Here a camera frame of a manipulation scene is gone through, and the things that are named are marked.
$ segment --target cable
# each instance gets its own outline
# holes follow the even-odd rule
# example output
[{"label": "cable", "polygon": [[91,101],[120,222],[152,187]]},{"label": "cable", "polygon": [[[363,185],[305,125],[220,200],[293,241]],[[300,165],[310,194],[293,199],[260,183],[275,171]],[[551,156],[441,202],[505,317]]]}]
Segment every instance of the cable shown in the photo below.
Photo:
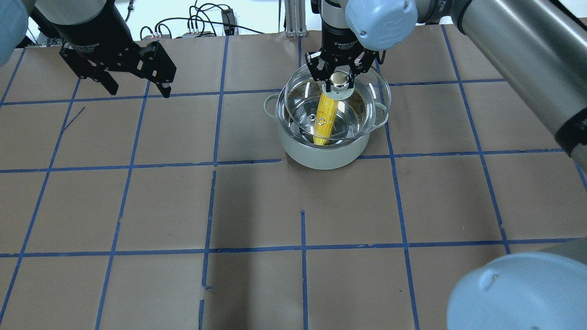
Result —
[{"label": "cable", "polygon": [[379,58],[379,52],[377,52],[377,63],[379,63],[379,65],[383,64],[385,61],[385,52],[387,52],[387,49],[383,51],[381,58]]},{"label": "cable", "polygon": [[251,32],[255,32],[255,33],[258,33],[258,34],[261,34],[261,35],[263,35],[263,34],[264,34],[264,33],[263,33],[263,32],[261,32],[261,31],[253,30],[253,29],[250,29],[250,28],[246,28],[246,27],[244,27],[244,26],[241,26],[241,25],[236,25],[236,24],[228,24],[228,23],[221,23],[221,22],[205,21],[205,20],[203,20],[203,19],[201,19],[201,18],[170,17],[170,18],[166,18],[166,19],[163,19],[163,20],[159,21],[159,22],[158,22],[158,23],[157,23],[155,26],[158,26],[159,24],[161,24],[161,23],[163,23],[163,22],[170,21],[170,20],[172,20],[172,19],[185,19],[185,20],[188,20],[188,21],[189,21],[190,19],[195,19],[196,21],[199,21],[199,22],[206,22],[206,23],[210,23],[210,24],[212,24],[212,23],[213,23],[213,24],[220,24],[220,25],[222,25],[222,26],[234,26],[235,28],[241,28],[241,29],[244,29],[244,30],[247,30],[247,31],[251,31]]},{"label": "cable", "polygon": [[[196,6],[190,6],[190,18],[193,17],[193,15],[191,13],[191,9],[192,8],[194,8],[196,11],[198,10],[198,7],[196,7]],[[198,26],[197,21],[195,23],[195,29],[194,29],[194,21],[192,21],[190,19],[187,23],[188,23],[188,25],[191,24],[191,28],[194,30],[194,33],[195,33],[195,30],[196,29],[198,29],[198,30],[200,29],[200,27]],[[206,24],[204,22],[202,22],[202,31],[205,30],[205,29],[206,29]]]},{"label": "cable", "polygon": [[161,36],[163,36],[163,33],[161,32],[161,25],[165,26],[165,28],[169,31],[169,39],[173,39],[173,37],[171,37],[171,29],[169,28],[169,26],[165,25],[165,24],[159,24],[159,34]]},{"label": "cable", "polygon": [[[208,6],[210,6],[210,7],[209,7],[209,8],[206,8],[206,9],[203,9],[203,7],[204,7],[204,6],[206,6],[206,5],[208,5]],[[218,9],[220,9],[220,13],[221,13],[221,15],[224,15],[224,16],[226,16],[226,21],[227,21],[227,22],[229,22],[229,21],[230,21],[230,19],[228,18],[228,14],[226,14],[226,13],[224,12],[224,9],[222,9],[222,7],[220,7],[220,5],[212,4],[212,3],[210,3],[210,2],[206,2],[205,4],[201,5],[201,6],[200,6],[200,8],[198,8],[198,11],[197,11],[195,14],[196,14],[196,16],[197,16],[199,12],[202,12],[202,14],[204,14],[204,16],[206,16],[206,18],[207,18],[208,20],[210,20],[210,17],[208,17],[208,15],[206,15],[205,11],[209,11],[209,10],[210,10],[210,9],[212,9],[212,8],[218,8]],[[212,30],[214,31],[214,34],[216,34],[216,31],[214,30],[214,25],[213,25],[213,24],[210,24],[210,25],[212,26]]]},{"label": "cable", "polygon": [[143,26],[143,27],[141,28],[141,32],[140,32],[140,34],[139,34],[139,36],[140,36],[141,40],[143,40],[143,30],[145,30],[145,29],[148,29],[148,30],[149,30],[149,32],[151,32],[151,35],[153,35],[153,30],[151,30],[151,28],[149,28],[148,26]]},{"label": "cable", "polygon": [[130,12],[134,10],[134,6],[133,5],[134,5],[134,0],[130,0],[129,1],[129,7],[127,8],[128,9],[128,12],[126,13],[126,18],[124,19],[125,22],[128,22],[129,21]]},{"label": "cable", "polygon": [[[208,17],[208,14],[206,14],[204,11],[202,11],[202,10],[201,10],[201,7],[200,7],[200,8],[197,8],[197,10],[196,10],[196,12],[195,12],[195,17],[196,17],[196,18],[199,18],[199,17],[200,17],[200,16],[199,16],[199,13],[200,13],[200,12],[201,12],[202,14],[204,14],[204,16],[206,16],[206,18],[208,19],[208,22],[209,22],[209,21],[210,21],[210,17]],[[202,27],[202,31],[204,31],[204,30],[205,30],[205,23],[204,23],[204,21],[202,21],[202,26],[203,26],[203,27]],[[216,34],[216,29],[214,28],[214,25],[213,25],[212,23],[210,23],[210,26],[212,27],[212,31],[214,32],[214,34],[215,34],[215,35],[217,35],[217,34]]]},{"label": "cable", "polygon": [[29,29],[29,27],[27,26],[26,29],[29,31],[29,33],[31,34],[31,37],[33,37],[33,40],[35,41],[35,44],[38,45],[39,43],[37,42],[35,35],[31,32],[31,29]]}]

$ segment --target light blue joint cover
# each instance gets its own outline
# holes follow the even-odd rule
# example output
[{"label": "light blue joint cover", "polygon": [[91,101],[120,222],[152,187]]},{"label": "light blue joint cover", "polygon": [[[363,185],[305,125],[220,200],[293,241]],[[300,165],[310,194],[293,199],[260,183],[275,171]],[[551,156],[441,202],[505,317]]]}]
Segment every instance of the light blue joint cover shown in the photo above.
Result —
[{"label": "light blue joint cover", "polygon": [[349,0],[345,16],[361,45],[379,51],[410,35],[418,10],[415,0]]},{"label": "light blue joint cover", "polygon": [[547,252],[511,254],[466,275],[448,330],[587,329],[587,265]]},{"label": "light blue joint cover", "polygon": [[29,15],[21,0],[0,0],[0,66],[6,64],[15,47],[25,37]]}]

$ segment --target blue tape grid line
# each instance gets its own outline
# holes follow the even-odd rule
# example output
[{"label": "blue tape grid line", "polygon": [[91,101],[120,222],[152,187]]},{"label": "blue tape grid line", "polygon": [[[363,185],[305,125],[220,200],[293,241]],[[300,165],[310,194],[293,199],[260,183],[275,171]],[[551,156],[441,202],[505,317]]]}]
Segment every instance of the blue tape grid line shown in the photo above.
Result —
[{"label": "blue tape grid line", "polygon": [[[377,67],[377,71],[380,71],[379,63],[375,63]],[[383,91],[382,88],[379,87],[380,97],[383,99]],[[396,167],[396,156],[393,152],[393,145],[391,134],[389,133],[389,123],[385,123],[385,135],[387,138],[387,148],[389,150],[389,159],[392,164],[392,176],[393,176],[393,188],[396,194],[396,203],[397,203],[397,213],[400,219],[400,228],[402,230],[402,247],[404,249],[404,259],[406,262],[406,275],[407,275],[407,283],[408,288],[410,290],[410,302],[411,302],[411,312],[412,317],[414,319],[414,328],[415,330],[420,330],[420,321],[418,319],[418,307],[416,305],[416,291],[414,289],[414,280],[411,274],[411,262],[410,262],[410,244],[408,243],[407,233],[406,233],[406,222],[403,216],[403,208],[402,208],[402,197],[400,195],[400,186],[399,181],[397,179],[397,167]]]},{"label": "blue tape grid line", "polygon": [[214,166],[218,166],[218,139],[220,137],[220,120],[222,119],[222,97],[224,96],[224,78],[226,76],[226,60],[228,55],[228,40],[224,41],[224,57],[222,59],[222,75],[220,78],[220,93],[218,94],[218,115],[216,118],[216,135],[214,138]]},{"label": "blue tape grid line", "polygon": [[212,184],[210,188],[210,203],[208,205],[208,224],[206,226],[206,244],[204,251],[204,265],[202,267],[202,286],[208,290],[208,256],[210,254],[210,238],[212,233],[212,214],[214,212],[214,193],[216,188],[216,171],[212,172]]},{"label": "blue tape grid line", "polygon": [[124,215],[124,206],[126,205],[126,197],[129,192],[130,186],[130,179],[133,174],[133,167],[134,167],[134,158],[137,153],[137,145],[139,143],[139,135],[141,132],[141,125],[143,124],[143,116],[145,111],[145,105],[147,104],[147,95],[149,94],[149,86],[151,86],[150,82],[147,82],[147,87],[145,88],[145,94],[143,98],[143,104],[141,105],[141,112],[139,114],[139,120],[137,123],[137,129],[134,134],[134,144],[133,144],[133,151],[130,155],[130,163],[129,163],[129,172],[126,177],[126,184],[124,185],[124,192],[122,194],[122,201],[120,202],[120,211],[118,213],[118,221],[116,222],[116,229],[114,230],[114,237],[112,239],[112,247],[110,248],[110,255],[108,257],[108,266],[106,268],[106,275],[104,276],[104,284],[102,286],[102,294],[100,296],[100,305],[98,306],[98,313],[96,317],[96,326],[95,330],[100,328],[100,322],[102,321],[102,312],[104,310],[104,301],[106,299],[106,291],[108,290],[108,282],[110,281],[110,272],[112,270],[112,263],[114,261],[114,252],[116,251],[116,243],[118,242],[118,235],[120,232],[120,220]]},{"label": "blue tape grid line", "polygon": [[18,71],[18,68],[21,66],[22,58],[25,57],[25,52],[26,52],[26,48],[23,48],[21,55],[18,58],[18,62],[16,63],[16,66],[14,67],[14,70],[12,71],[12,76],[10,76],[10,80],[8,81],[8,85],[6,86],[6,90],[4,90],[4,94],[2,95],[2,99],[0,99],[0,107],[2,107],[2,105],[4,104],[4,101],[6,100],[6,96],[8,95],[8,91],[10,90],[10,86],[12,86],[12,82],[14,81],[14,77],[16,76],[16,72]]},{"label": "blue tape grid line", "polygon": [[202,330],[204,325],[204,300],[200,300],[200,309],[198,310],[198,330]]},{"label": "blue tape grid line", "polygon": [[16,261],[16,266],[14,268],[14,272],[12,273],[12,278],[10,280],[8,290],[7,290],[6,296],[4,298],[4,303],[2,304],[2,309],[0,310],[0,324],[2,323],[2,320],[4,319],[4,313],[6,313],[6,307],[8,306],[8,300],[10,299],[10,294],[12,293],[12,289],[14,288],[16,276],[18,275],[18,271],[21,267],[22,258],[25,253],[25,250],[26,250],[26,245],[28,244],[29,238],[31,237],[33,225],[35,224],[36,216],[37,216],[37,213],[39,212],[39,207],[41,206],[41,200],[43,199],[43,194],[45,193],[45,188],[47,187],[47,182],[49,181],[50,170],[53,167],[53,164],[55,163],[55,157],[57,156],[57,151],[59,150],[59,145],[61,144],[61,139],[63,137],[63,131],[64,131],[65,126],[67,125],[69,113],[71,112],[71,109],[73,106],[73,100],[77,94],[77,89],[79,88],[79,83],[80,83],[80,79],[77,80],[77,83],[76,83],[75,88],[73,90],[71,100],[69,102],[68,110],[65,113],[65,118],[63,118],[63,123],[61,125],[61,131],[60,131],[61,133],[59,133],[59,137],[57,138],[57,142],[55,143],[53,155],[51,156],[51,161],[49,163],[49,170],[45,174],[45,180],[43,181],[43,185],[41,186],[41,192],[39,193],[39,198],[37,198],[37,202],[35,204],[35,210],[33,211],[33,215],[31,217],[31,222],[29,223],[29,227],[26,231],[25,239],[22,243],[21,251],[19,253],[18,260]]},{"label": "blue tape grid line", "polygon": [[579,172],[579,177],[581,178],[581,182],[583,182],[583,187],[585,188],[585,192],[587,192],[587,181],[585,181],[585,175],[583,170],[579,167],[579,164],[575,163],[575,167],[577,168],[577,172]]},{"label": "blue tape grid line", "polygon": [[303,299],[303,330],[308,330],[308,263],[306,262],[306,211],[302,210],[302,299]]},{"label": "blue tape grid line", "polygon": [[302,37],[298,37],[298,68],[302,67]]},{"label": "blue tape grid line", "polygon": [[[532,150],[495,150],[484,151],[483,154],[525,154],[525,153],[562,153],[562,149],[532,149]],[[357,159],[388,159],[405,158],[405,157],[446,157],[446,156],[478,156],[478,151],[464,151],[452,153],[429,153],[429,154],[379,154],[379,155],[363,155]],[[253,160],[232,160],[232,161],[218,161],[218,166],[225,165],[241,165],[241,164],[267,164],[279,163],[282,159],[253,159]],[[161,163],[161,164],[139,164],[134,165],[135,169],[153,169],[159,167],[194,167],[194,166],[214,166],[213,161],[203,161],[201,163]],[[112,166],[81,166],[81,167],[55,167],[52,169],[15,169],[15,170],[0,170],[2,173],[37,173],[37,172],[63,172],[63,171],[96,171],[96,170],[127,170],[128,165],[112,165]]]},{"label": "blue tape grid line", "polygon": [[469,118],[469,122],[471,123],[471,130],[473,131],[473,136],[475,137],[475,144],[477,145],[477,151],[479,152],[479,158],[481,159],[481,165],[483,166],[483,172],[485,173],[485,180],[487,181],[487,186],[489,188],[489,194],[491,196],[491,201],[493,203],[493,209],[495,211],[495,217],[497,218],[497,223],[500,228],[501,239],[504,243],[505,252],[510,254],[510,246],[508,244],[508,238],[505,234],[505,229],[503,227],[503,222],[501,219],[500,208],[497,205],[497,199],[495,198],[495,191],[493,189],[493,184],[491,183],[491,177],[489,175],[489,170],[487,169],[487,163],[485,162],[485,155],[483,149],[481,148],[481,142],[479,141],[479,135],[477,134],[477,129],[475,128],[475,122],[473,121],[473,115],[471,114],[471,108],[469,107],[469,102],[467,100],[467,95],[465,94],[465,88],[463,87],[463,82],[461,80],[461,75],[458,72],[457,62],[454,58],[453,49],[450,46],[450,41],[448,40],[448,35],[446,33],[446,29],[444,26],[441,26],[442,33],[444,35],[444,41],[446,42],[446,46],[448,48],[448,54],[450,55],[450,60],[453,63],[454,73],[457,76],[458,87],[461,90],[461,96],[463,97],[463,103],[465,104],[465,109],[467,111],[467,116]]},{"label": "blue tape grid line", "polygon": [[[534,238],[529,240],[508,240],[509,245],[525,244],[557,244],[578,239],[572,238]],[[408,243],[410,248],[421,247],[471,247],[501,245],[503,241],[452,241],[452,242],[421,242]],[[254,248],[195,248],[182,250],[136,250],[115,251],[114,255],[171,255],[171,254],[223,254],[223,253],[252,253],[252,252],[279,252],[279,251],[310,251],[310,250],[358,250],[358,249],[390,249],[404,248],[403,243],[378,244],[334,244],[334,245],[285,245],[276,247]],[[110,251],[76,251],[76,252],[30,252],[24,253],[23,258],[50,258],[50,257],[95,257],[110,255]],[[18,258],[19,253],[3,253],[0,258]]]},{"label": "blue tape grid line", "polygon": [[[491,83],[491,82],[505,82],[505,79],[479,79],[479,80],[463,80],[461,83]],[[439,81],[439,82],[410,82],[410,83],[391,83],[389,86],[391,87],[398,87],[398,86],[417,86],[417,85],[445,85],[445,84],[458,84],[459,81],[457,80],[449,80],[449,81]],[[234,94],[255,94],[255,93],[278,93],[281,91],[281,88],[275,89],[251,89],[251,90],[232,90],[232,91],[225,91],[222,92],[200,92],[200,93],[179,93],[179,94],[171,94],[170,97],[185,97],[185,96],[208,96],[208,95],[234,95]],[[162,95],[141,95],[141,96],[113,96],[113,97],[96,97],[96,98],[89,98],[89,99],[75,99],[74,102],[96,102],[96,101],[112,101],[112,100],[132,100],[132,99],[158,99],[162,98]],[[63,100],[41,100],[41,101],[20,101],[20,102],[6,102],[2,103],[3,105],[13,106],[13,105],[39,105],[39,104],[50,104],[50,103],[69,103],[71,100],[63,99]]]},{"label": "blue tape grid line", "polygon": [[419,86],[419,85],[454,85],[458,83],[494,83],[507,82],[505,79],[471,79],[471,80],[441,80],[437,82],[409,82],[409,83],[390,83],[390,87],[399,86]]}]

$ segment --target metal frame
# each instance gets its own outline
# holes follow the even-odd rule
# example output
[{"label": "metal frame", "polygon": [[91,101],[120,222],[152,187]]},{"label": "metal frame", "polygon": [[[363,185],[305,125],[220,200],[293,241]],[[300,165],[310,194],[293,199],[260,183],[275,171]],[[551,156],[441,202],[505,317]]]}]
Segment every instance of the metal frame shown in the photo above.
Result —
[{"label": "metal frame", "polygon": [[285,0],[285,35],[306,36],[306,3],[305,0]]}]

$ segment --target connector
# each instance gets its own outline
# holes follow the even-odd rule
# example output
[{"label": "connector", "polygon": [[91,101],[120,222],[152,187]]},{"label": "connector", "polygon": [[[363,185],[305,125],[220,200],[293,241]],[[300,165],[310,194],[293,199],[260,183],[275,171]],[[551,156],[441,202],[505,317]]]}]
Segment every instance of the connector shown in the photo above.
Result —
[{"label": "connector", "polygon": [[223,9],[222,10],[222,22],[224,25],[224,34],[225,35],[234,35],[237,24],[237,19],[234,16],[234,11],[231,9]]},{"label": "connector", "polygon": [[143,37],[143,40],[162,40],[162,39],[171,39],[171,36],[168,34],[160,35],[159,33],[155,33],[155,35],[148,35]]},{"label": "connector", "polygon": [[196,33],[184,33],[181,38],[182,39],[189,39],[189,38],[199,38],[199,37],[205,37],[205,36],[214,36],[214,34],[210,31],[204,31],[201,35],[199,32]]}]

